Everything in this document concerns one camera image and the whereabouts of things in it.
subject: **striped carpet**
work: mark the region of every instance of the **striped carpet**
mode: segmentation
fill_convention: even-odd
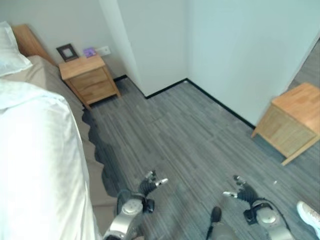
[[[118,81],[121,98],[93,106],[84,120],[105,165],[103,180],[110,195],[136,190],[149,170],[169,183],[153,192],[155,212],[143,223],[146,240],[205,239],[213,206],[240,240],[266,240],[258,225],[247,225],[245,202],[224,197],[241,175],[261,197],[284,213],[297,240],[314,240],[313,229],[297,214],[296,203],[320,210],[320,144],[286,167],[284,157],[252,129],[189,83],[145,99],[130,79]]]

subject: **pillow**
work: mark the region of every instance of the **pillow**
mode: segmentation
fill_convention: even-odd
[[[20,72],[31,66],[29,59],[19,52],[10,25],[6,21],[0,22],[0,77]]]

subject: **purple card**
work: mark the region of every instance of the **purple card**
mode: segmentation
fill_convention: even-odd
[[[89,47],[89,48],[84,49],[83,53],[87,58],[92,57],[94,55],[97,55],[94,47]]]

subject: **wooden cabinet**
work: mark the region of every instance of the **wooden cabinet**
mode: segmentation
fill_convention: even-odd
[[[286,160],[286,165],[320,139],[320,90],[303,83],[276,97],[252,137],[261,135]]]
[[[62,79],[89,110],[89,105],[99,100],[121,96],[105,62],[98,55],[61,63],[59,69]]]

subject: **white wall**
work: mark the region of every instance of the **white wall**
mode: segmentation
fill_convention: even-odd
[[[143,93],[187,77],[187,1],[118,0]]]
[[[110,46],[104,60],[114,76],[125,74],[98,0],[1,0],[2,21],[28,24],[57,63],[63,60],[56,47],[68,43],[79,55],[87,47]]]
[[[128,39],[127,31],[124,26],[122,14],[117,0],[99,0],[103,15],[109,26],[110,32],[116,42],[116,49],[124,63],[125,73],[144,93],[144,87],[140,73],[137,68],[135,56]]]
[[[320,30],[319,0],[188,0],[189,78],[257,124]]]

